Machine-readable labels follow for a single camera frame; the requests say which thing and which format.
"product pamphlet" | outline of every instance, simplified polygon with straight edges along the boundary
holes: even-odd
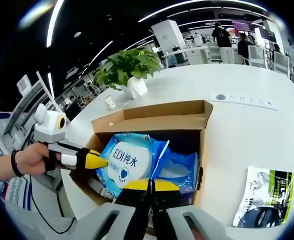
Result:
[[[249,167],[245,192],[233,226],[270,228],[285,224],[292,191],[291,172]]]

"white cup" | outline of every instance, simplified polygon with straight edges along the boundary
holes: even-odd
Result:
[[[107,107],[108,107],[109,109],[114,109],[114,108],[116,107],[116,104],[115,104],[115,102],[113,101],[111,95],[107,96],[106,99],[105,99],[105,101],[106,101],[106,105],[107,105]]]

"monitor screen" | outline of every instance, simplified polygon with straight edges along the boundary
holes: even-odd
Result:
[[[251,22],[242,20],[232,20],[232,23],[237,31],[255,32]]]
[[[259,28],[259,31],[260,31],[260,35],[263,39],[266,39],[266,40],[269,40],[273,43],[276,43],[276,37],[275,37],[275,34],[272,32],[272,31],[268,31],[266,29],[263,29],[263,28]]]

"box flap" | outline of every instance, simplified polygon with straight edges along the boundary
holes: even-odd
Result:
[[[125,120],[123,111],[117,111],[115,113],[102,116],[96,120],[91,121],[93,130],[95,133],[102,132],[103,129],[107,128],[110,124],[116,124]]]
[[[171,102],[115,112],[93,120],[92,125],[96,133],[204,129],[212,109],[204,100]]]
[[[207,101],[203,101],[204,103],[204,107],[205,107],[205,115],[206,115],[206,123],[205,123],[205,128],[207,127],[207,123],[208,123],[208,120],[209,120],[209,117],[212,113],[212,110],[213,110],[213,105],[208,103]]]
[[[104,128],[104,133],[153,131],[153,130],[200,130],[207,123],[205,114],[154,116],[133,118]]]
[[[204,102],[204,100],[177,101],[135,107],[124,110],[124,115],[125,119],[137,119],[171,115],[203,114],[205,112]]]

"black wristband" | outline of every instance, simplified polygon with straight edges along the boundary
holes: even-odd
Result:
[[[16,154],[17,154],[17,150],[13,150],[13,152],[11,153],[11,165],[12,165],[12,169],[13,169],[13,172],[15,173],[15,175],[17,177],[22,177],[23,174],[19,171],[18,167],[17,167],[17,162],[16,162]]]

